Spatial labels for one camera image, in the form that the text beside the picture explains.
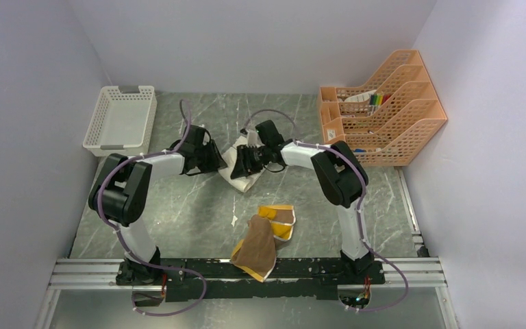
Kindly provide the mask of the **cream white towel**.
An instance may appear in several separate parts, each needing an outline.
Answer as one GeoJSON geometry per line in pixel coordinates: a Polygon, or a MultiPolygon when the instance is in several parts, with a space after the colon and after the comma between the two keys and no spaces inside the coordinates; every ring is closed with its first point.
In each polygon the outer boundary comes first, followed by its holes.
{"type": "Polygon", "coordinates": [[[255,164],[249,154],[241,155],[242,151],[249,150],[251,147],[260,147],[261,144],[257,137],[240,136],[236,142],[222,154],[222,159],[226,164],[225,168],[219,169],[218,173],[231,186],[238,191],[247,192],[262,175],[263,165],[255,164]]]}

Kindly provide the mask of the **white plastic basket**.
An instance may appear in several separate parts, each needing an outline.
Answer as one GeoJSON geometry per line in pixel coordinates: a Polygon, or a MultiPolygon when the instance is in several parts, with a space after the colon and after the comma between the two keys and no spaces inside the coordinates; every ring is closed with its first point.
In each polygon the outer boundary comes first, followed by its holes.
{"type": "Polygon", "coordinates": [[[147,153],[157,104],[153,86],[104,86],[83,148],[96,157],[147,153]]]}

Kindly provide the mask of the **brown yellow towel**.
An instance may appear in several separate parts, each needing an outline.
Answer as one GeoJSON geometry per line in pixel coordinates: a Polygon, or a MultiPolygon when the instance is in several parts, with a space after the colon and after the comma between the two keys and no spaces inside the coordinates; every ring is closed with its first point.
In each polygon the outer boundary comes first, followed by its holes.
{"type": "Polygon", "coordinates": [[[231,253],[231,263],[258,282],[264,282],[277,262],[277,250],[292,238],[295,207],[287,204],[259,206],[248,220],[248,230],[231,253]]]}

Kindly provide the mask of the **orange file organizer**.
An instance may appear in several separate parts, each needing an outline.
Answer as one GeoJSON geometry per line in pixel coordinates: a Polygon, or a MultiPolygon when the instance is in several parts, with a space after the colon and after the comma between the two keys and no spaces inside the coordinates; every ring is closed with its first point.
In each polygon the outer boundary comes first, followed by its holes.
{"type": "Polygon", "coordinates": [[[317,108],[323,141],[344,141],[364,166],[405,167],[447,122],[419,51],[393,51],[358,87],[322,86],[317,108]],[[372,115],[369,101],[344,102],[376,90],[392,96],[372,115]]]}

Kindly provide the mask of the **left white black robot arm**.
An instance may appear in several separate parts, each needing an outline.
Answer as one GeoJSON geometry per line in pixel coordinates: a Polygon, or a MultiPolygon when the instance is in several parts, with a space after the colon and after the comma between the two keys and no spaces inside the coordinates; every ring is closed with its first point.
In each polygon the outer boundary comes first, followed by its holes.
{"type": "Polygon", "coordinates": [[[225,167],[211,134],[196,125],[188,126],[181,139],[162,151],[139,156],[113,153],[105,159],[88,205],[117,234],[127,266],[143,284],[155,284],[162,276],[160,251],[141,219],[151,183],[171,175],[199,175],[225,167]]]}

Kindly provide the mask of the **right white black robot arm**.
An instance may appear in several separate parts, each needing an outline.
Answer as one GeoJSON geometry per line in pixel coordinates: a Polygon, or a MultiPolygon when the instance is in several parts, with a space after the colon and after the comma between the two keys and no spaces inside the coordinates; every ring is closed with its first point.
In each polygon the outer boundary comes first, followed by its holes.
{"type": "Polygon", "coordinates": [[[364,235],[362,215],[368,175],[355,154],[344,141],[321,145],[286,140],[271,120],[257,125],[255,131],[262,144],[236,147],[230,178],[246,178],[261,172],[269,164],[313,170],[325,198],[337,209],[342,232],[340,255],[345,262],[342,275],[351,284],[360,283],[367,277],[375,257],[364,235]]]}

